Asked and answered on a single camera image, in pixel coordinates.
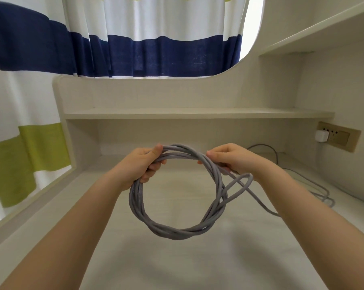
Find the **person's left hand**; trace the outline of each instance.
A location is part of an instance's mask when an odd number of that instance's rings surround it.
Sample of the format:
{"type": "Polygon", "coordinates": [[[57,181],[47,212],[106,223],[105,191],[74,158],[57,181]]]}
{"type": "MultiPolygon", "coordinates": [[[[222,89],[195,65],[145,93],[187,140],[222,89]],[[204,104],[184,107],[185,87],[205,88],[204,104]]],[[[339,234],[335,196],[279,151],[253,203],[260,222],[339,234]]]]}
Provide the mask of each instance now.
{"type": "Polygon", "coordinates": [[[141,183],[146,183],[155,175],[162,164],[166,163],[163,160],[159,163],[153,163],[162,153],[163,146],[157,144],[154,148],[136,148],[127,155],[120,163],[118,163],[111,171],[117,179],[121,181],[121,190],[127,190],[133,182],[141,179],[141,183]]]}

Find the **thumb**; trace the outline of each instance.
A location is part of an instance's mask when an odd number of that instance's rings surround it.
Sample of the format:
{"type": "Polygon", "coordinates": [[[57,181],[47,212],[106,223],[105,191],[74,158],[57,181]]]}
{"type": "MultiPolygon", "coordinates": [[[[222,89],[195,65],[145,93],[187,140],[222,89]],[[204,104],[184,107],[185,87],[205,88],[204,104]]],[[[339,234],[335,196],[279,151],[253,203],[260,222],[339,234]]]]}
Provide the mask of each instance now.
{"type": "Polygon", "coordinates": [[[209,151],[206,152],[206,155],[213,162],[217,162],[217,163],[227,163],[227,160],[228,160],[227,153],[220,153],[220,152],[217,152],[217,151],[209,150],[209,151]]]}
{"type": "Polygon", "coordinates": [[[146,158],[148,159],[148,163],[151,164],[153,161],[155,161],[163,151],[163,146],[158,143],[147,155],[146,158]]]}

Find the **upper shelf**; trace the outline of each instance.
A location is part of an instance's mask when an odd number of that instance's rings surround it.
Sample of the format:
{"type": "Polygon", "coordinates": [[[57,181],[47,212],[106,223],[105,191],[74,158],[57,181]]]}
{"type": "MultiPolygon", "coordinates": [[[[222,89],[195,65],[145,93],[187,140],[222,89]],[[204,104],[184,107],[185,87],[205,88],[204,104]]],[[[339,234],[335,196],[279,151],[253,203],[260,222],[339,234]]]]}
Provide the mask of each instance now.
{"type": "Polygon", "coordinates": [[[332,117],[334,117],[334,112],[298,108],[92,108],[65,114],[66,119],[251,119],[332,117]]]}
{"type": "Polygon", "coordinates": [[[263,49],[260,55],[309,53],[364,40],[364,2],[263,49]]]}

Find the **cable coil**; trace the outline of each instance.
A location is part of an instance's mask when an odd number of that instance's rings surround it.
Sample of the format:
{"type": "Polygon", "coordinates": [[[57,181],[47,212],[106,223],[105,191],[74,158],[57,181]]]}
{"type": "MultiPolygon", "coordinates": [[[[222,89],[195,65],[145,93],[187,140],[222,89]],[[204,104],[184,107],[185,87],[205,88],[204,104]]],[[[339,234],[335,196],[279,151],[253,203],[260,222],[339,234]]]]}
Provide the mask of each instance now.
{"type": "MultiPolygon", "coordinates": [[[[278,156],[277,152],[274,148],[271,146],[268,146],[276,154],[276,163],[278,164],[278,156]]],[[[208,230],[210,230],[211,227],[213,227],[216,220],[223,214],[226,204],[239,195],[241,195],[244,191],[247,191],[264,210],[266,210],[268,213],[279,216],[278,213],[270,210],[267,208],[266,205],[263,204],[263,202],[249,189],[249,186],[252,184],[253,181],[253,175],[251,173],[245,173],[242,175],[235,176],[232,173],[228,172],[221,166],[218,166],[215,164],[212,160],[210,160],[206,155],[199,153],[192,149],[191,147],[181,145],[181,144],[174,144],[169,146],[163,147],[163,153],[154,161],[154,163],[168,160],[168,159],[189,159],[189,160],[198,160],[203,163],[207,171],[209,172],[210,176],[214,180],[216,184],[216,198],[212,202],[212,204],[209,206],[209,209],[205,213],[203,219],[201,222],[193,227],[186,228],[186,229],[175,229],[170,226],[166,226],[163,224],[159,224],[151,220],[151,218],[146,214],[146,210],[144,209],[144,202],[143,202],[143,184],[140,182],[140,179],[137,179],[133,185],[131,186],[130,193],[129,193],[129,205],[133,212],[133,214],[142,222],[144,222],[147,227],[156,235],[164,238],[169,238],[173,240],[183,240],[188,239],[192,236],[197,236],[200,234],[204,234],[208,230]],[[222,181],[222,175],[227,174],[230,177],[233,178],[233,180],[225,186],[222,181]],[[247,178],[247,182],[244,184],[241,180],[247,178]],[[238,183],[241,185],[241,189],[234,193],[231,196],[228,196],[228,190],[238,183]]],[[[314,181],[309,180],[308,178],[304,177],[306,180],[314,183],[315,185],[319,186],[320,188],[324,189],[326,194],[321,195],[315,192],[310,191],[312,194],[314,194],[316,197],[318,197],[321,201],[330,200],[332,207],[335,202],[329,197],[329,191],[325,189],[323,186],[315,183],[314,181]]]]}

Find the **white charger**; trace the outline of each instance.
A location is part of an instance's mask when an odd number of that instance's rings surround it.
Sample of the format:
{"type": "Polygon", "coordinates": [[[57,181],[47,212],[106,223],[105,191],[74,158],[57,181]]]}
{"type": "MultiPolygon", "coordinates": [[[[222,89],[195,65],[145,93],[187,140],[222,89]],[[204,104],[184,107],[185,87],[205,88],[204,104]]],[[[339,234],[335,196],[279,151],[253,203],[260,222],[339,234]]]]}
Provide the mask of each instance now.
{"type": "Polygon", "coordinates": [[[317,130],[315,132],[315,140],[317,142],[326,142],[328,140],[329,132],[326,130],[317,130]]]}

